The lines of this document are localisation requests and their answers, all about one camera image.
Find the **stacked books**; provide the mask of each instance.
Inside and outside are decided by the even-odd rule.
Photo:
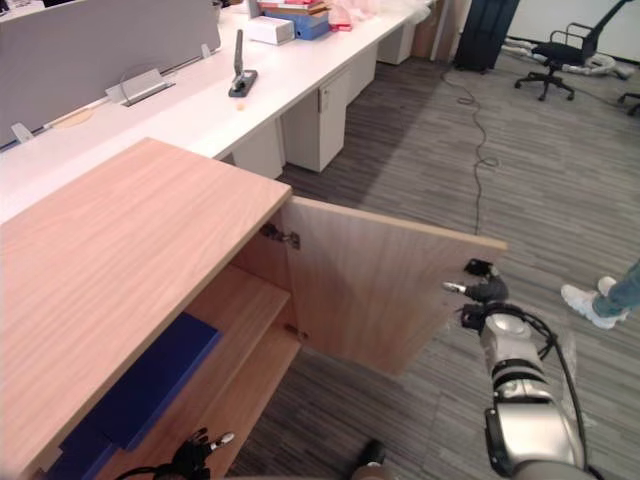
[[[313,40],[331,30],[329,6],[321,0],[258,0],[267,17],[289,20],[296,38]]]
[[[258,1],[263,12],[287,15],[317,15],[329,6],[322,0],[266,0]]]

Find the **wood grain surface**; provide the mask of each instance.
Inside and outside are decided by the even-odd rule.
[[[232,444],[207,461],[213,478],[223,478],[265,409],[301,345],[277,321],[260,340],[224,394],[203,415],[211,435],[233,432]]]
[[[133,452],[118,450],[101,470],[98,479],[112,480],[135,467],[169,462],[182,442],[202,427],[207,427],[210,435],[224,433],[220,431],[222,427],[219,428],[213,406],[220,401],[224,403],[219,399],[226,398],[228,385],[235,382],[238,372],[244,369],[245,360],[252,355],[251,352],[261,342],[289,298],[288,292],[231,265],[220,272],[186,308],[188,313],[222,332],[220,343],[142,443]],[[274,355],[278,357],[280,353],[274,352]],[[245,384],[244,394],[253,396],[254,401],[259,400],[256,396],[266,395],[265,399],[260,399],[264,408],[276,385],[277,382],[270,392],[266,392]],[[236,415],[233,419],[232,424],[224,428],[233,431],[245,428],[241,417]]]
[[[306,345],[401,373],[455,310],[442,282],[501,241],[294,197],[281,210],[298,328]]]
[[[288,196],[144,140],[3,224],[4,473],[56,446]]]
[[[269,219],[269,223],[282,231],[280,212]],[[291,291],[291,274],[287,249],[282,242],[274,242],[264,235],[255,235],[242,250],[231,260],[233,265],[245,272],[256,275],[274,285]]]

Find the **black office chair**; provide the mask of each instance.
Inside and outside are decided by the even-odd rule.
[[[554,30],[553,32],[551,32],[551,36],[549,37],[550,42],[541,43],[533,49],[533,53],[538,53],[547,57],[547,60],[544,62],[544,66],[549,67],[549,72],[529,72],[529,75],[516,81],[514,86],[516,88],[520,88],[525,82],[544,82],[544,91],[542,92],[542,95],[538,97],[538,100],[543,102],[544,99],[547,98],[547,90],[549,90],[549,84],[553,84],[556,87],[567,90],[569,92],[567,100],[573,100],[575,96],[575,90],[566,85],[562,81],[562,78],[556,77],[553,74],[557,70],[562,69],[562,65],[583,66],[585,61],[588,58],[592,57],[598,50],[598,38],[600,37],[600,33],[602,33],[605,25],[609,23],[609,20],[611,20],[613,16],[618,13],[618,10],[620,10],[625,3],[631,1],[633,0],[620,0],[609,11],[609,13],[607,13],[604,18],[600,20],[600,22],[598,22],[595,27],[588,27],[586,25],[573,22],[567,25],[567,28],[564,32],[562,30]],[[582,28],[584,30],[588,30],[589,33],[585,37],[577,35],[575,33],[570,33],[569,30],[571,27]],[[553,37],[556,34],[564,35],[564,43],[553,41]],[[569,45],[569,37],[581,39],[581,48],[576,48]]]
[[[625,101],[625,99],[627,97],[640,99],[640,93],[629,93],[629,92],[627,92],[627,93],[625,93],[623,96],[621,96],[618,99],[618,103],[624,103],[624,101]],[[640,102],[636,103],[633,107],[631,107],[629,109],[629,111],[627,112],[627,115],[629,115],[630,117],[633,117],[638,110],[640,110]]]

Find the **black shoe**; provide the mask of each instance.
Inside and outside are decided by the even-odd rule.
[[[358,468],[367,466],[371,463],[382,465],[386,455],[387,447],[379,440],[371,440],[364,448],[358,458]]]

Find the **gray partition panel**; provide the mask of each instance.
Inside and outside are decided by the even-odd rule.
[[[211,0],[82,0],[0,23],[0,145],[12,124],[40,128],[203,43],[220,46]]]

